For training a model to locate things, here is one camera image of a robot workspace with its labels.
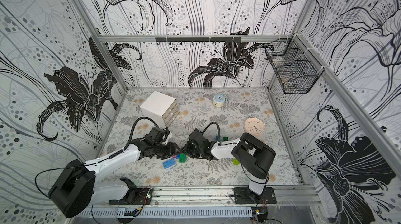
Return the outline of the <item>long green lego brick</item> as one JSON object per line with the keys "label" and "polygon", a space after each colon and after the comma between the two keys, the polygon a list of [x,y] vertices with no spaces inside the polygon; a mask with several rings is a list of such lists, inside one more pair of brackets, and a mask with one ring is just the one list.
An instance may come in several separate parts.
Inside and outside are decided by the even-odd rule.
{"label": "long green lego brick", "polygon": [[179,163],[185,163],[186,160],[187,160],[186,154],[184,154],[184,153],[179,154]]}

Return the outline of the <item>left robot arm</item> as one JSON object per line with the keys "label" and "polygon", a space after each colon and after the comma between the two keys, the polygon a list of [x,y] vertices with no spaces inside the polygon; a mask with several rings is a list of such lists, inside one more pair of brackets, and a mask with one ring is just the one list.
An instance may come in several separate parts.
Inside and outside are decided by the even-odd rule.
{"label": "left robot arm", "polygon": [[104,178],[121,167],[144,158],[165,160],[182,152],[179,146],[170,142],[171,132],[168,127],[160,128],[149,117],[139,117],[134,123],[148,120],[154,127],[144,137],[134,138],[135,127],[131,128],[125,146],[105,156],[82,162],[78,159],[60,168],[61,174],[48,193],[43,193],[51,200],[66,218],[80,214],[88,206],[109,202],[115,205],[140,204],[135,215],[149,204],[151,190],[138,188],[126,177],[116,181],[104,182]]}

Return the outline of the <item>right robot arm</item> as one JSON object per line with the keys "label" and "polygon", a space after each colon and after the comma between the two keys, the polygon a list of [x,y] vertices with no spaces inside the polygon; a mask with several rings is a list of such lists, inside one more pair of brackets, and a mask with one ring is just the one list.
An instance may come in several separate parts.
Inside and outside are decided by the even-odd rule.
{"label": "right robot arm", "polygon": [[[217,139],[210,141],[204,133],[212,125],[217,127]],[[215,161],[220,159],[236,159],[248,178],[247,198],[258,202],[269,180],[269,170],[276,157],[275,151],[249,133],[243,133],[239,138],[221,141],[220,126],[216,122],[209,123],[203,131],[195,129],[182,148],[187,156],[193,159]]]}

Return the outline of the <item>long light blue lego brick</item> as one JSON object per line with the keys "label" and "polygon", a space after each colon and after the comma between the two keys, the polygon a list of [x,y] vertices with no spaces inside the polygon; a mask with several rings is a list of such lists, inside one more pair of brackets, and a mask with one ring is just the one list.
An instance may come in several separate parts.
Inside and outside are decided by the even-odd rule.
{"label": "long light blue lego brick", "polygon": [[162,163],[164,169],[172,168],[176,165],[176,161],[174,158],[168,159]]}

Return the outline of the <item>lime green lego brick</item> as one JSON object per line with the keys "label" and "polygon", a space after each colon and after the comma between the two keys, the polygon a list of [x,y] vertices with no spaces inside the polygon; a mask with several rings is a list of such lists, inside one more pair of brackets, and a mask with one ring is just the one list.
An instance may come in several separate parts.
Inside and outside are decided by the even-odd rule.
{"label": "lime green lego brick", "polygon": [[237,159],[233,159],[232,162],[233,165],[240,165],[240,162]]}

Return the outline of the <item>white mini drawer cabinet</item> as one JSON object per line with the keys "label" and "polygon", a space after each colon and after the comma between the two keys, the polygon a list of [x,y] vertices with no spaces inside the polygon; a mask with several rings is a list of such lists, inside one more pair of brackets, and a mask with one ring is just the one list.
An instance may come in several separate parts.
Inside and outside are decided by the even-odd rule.
{"label": "white mini drawer cabinet", "polygon": [[144,116],[151,118],[162,129],[169,127],[180,112],[175,98],[157,91],[140,108]]}

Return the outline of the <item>small blue cream alarm clock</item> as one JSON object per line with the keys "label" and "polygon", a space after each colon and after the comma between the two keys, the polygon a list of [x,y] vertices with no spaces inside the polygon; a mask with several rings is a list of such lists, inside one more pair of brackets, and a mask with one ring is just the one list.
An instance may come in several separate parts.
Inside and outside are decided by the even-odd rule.
{"label": "small blue cream alarm clock", "polygon": [[212,103],[215,107],[221,108],[228,103],[228,97],[224,94],[216,94],[213,97]]}

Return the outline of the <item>large pink round clock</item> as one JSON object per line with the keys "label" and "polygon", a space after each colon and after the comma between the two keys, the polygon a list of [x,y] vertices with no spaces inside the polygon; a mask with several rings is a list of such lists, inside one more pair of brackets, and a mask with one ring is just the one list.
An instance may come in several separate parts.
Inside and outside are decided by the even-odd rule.
{"label": "large pink round clock", "polygon": [[260,119],[251,117],[245,120],[244,130],[254,137],[260,137],[265,131],[265,124]]}

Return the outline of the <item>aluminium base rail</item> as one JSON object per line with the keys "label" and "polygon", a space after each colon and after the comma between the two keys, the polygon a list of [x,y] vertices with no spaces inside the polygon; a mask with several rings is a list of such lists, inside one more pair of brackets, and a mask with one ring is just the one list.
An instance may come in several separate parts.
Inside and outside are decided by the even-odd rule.
{"label": "aluminium base rail", "polygon": [[[154,186],[142,192],[138,200],[152,207],[195,206],[255,206],[242,186]],[[322,206],[316,189],[311,185],[269,185],[260,196],[260,205]]]}

